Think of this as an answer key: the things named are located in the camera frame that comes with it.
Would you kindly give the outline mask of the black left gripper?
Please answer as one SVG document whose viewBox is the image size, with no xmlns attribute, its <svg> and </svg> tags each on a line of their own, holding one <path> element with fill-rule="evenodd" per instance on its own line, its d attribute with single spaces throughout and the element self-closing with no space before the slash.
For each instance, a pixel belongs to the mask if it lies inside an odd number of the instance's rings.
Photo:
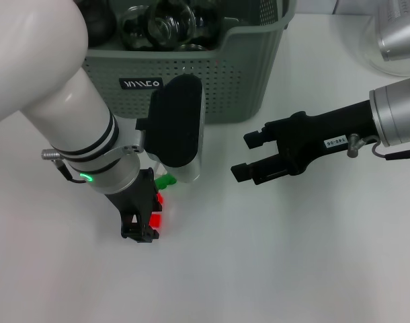
<svg viewBox="0 0 410 323">
<path fill-rule="evenodd" d="M 127 188 L 106 195 L 120 213 L 120 233 L 124 239 L 130 238 L 138 243 L 151 243 L 159 239 L 159 232 L 141 221 L 149 219 L 152 212 L 162 212 L 163 205 L 158 202 L 157 194 L 153 170 L 143 169 Z"/>
</svg>

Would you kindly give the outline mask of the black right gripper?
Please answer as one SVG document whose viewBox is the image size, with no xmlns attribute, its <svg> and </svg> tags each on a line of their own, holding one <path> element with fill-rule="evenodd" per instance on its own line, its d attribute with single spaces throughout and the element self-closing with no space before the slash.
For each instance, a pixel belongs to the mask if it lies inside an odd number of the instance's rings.
<svg viewBox="0 0 410 323">
<path fill-rule="evenodd" d="M 232 166 L 231 172 L 237 182 L 252 180 L 255 185 L 287 175 L 296 176 L 314 160 L 347 150 L 347 143 L 332 145 L 330 140 L 353 134 L 361 138 L 376 134 L 368 100 L 316 116 L 296 112 L 243 136 L 249 149 L 269 142 L 277 144 L 277 155 Z"/>
</svg>

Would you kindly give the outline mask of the grey-green perforated storage bin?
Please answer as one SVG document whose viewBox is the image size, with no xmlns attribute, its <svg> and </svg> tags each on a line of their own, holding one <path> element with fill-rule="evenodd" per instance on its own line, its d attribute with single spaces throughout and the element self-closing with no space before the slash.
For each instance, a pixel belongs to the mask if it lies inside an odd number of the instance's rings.
<svg viewBox="0 0 410 323">
<path fill-rule="evenodd" d="M 296 0 L 221 0 L 217 45 L 202 52 L 129 51 L 120 36 L 90 48 L 83 68 L 114 115 L 144 118 L 152 91 L 127 89 L 121 79 L 158 79 L 182 74 L 202 81 L 207 123 L 242 122 L 261 108 L 283 31 Z"/>
</svg>

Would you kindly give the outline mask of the green toy brick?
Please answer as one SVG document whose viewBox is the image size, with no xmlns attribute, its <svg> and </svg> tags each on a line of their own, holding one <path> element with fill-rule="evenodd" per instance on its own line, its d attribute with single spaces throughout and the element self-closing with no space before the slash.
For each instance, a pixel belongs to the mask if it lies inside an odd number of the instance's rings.
<svg viewBox="0 0 410 323">
<path fill-rule="evenodd" d="M 177 180 L 171 174 L 165 174 L 155 179 L 155 185 L 158 190 L 164 190 L 168 186 L 174 185 Z"/>
</svg>

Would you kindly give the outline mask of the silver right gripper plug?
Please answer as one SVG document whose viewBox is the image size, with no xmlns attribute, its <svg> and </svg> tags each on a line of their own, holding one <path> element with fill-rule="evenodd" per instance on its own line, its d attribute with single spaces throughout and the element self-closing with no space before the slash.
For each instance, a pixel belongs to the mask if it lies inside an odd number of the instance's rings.
<svg viewBox="0 0 410 323">
<path fill-rule="evenodd" d="M 361 138 L 359 134 L 353 133 L 348 137 L 347 156 L 349 158 L 358 157 L 358 151 L 371 141 L 375 141 L 376 136 L 368 136 Z"/>
</svg>

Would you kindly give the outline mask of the clear glass carafe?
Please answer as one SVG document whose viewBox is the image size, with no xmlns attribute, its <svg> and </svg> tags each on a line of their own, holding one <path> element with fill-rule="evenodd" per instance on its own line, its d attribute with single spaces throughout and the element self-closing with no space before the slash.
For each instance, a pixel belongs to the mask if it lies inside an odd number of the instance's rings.
<svg viewBox="0 0 410 323">
<path fill-rule="evenodd" d="M 366 67 L 396 77 L 410 77 L 410 59 L 385 61 L 380 53 L 376 39 L 376 24 L 369 17 L 359 40 L 359 60 Z"/>
</svg>

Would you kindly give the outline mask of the black round teapot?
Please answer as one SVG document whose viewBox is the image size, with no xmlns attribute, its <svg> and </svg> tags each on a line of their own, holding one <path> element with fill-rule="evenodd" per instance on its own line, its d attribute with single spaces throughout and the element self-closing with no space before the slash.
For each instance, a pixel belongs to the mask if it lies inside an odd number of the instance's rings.
<svg viewBox="0 0 410 323">
<path fill-rule="evenodd" d="M 89 0 L 86 10 L 88 47 L 93 48 L 107 42 L 116 31 L 116 16 L 110 0 Z"/>
</svg>

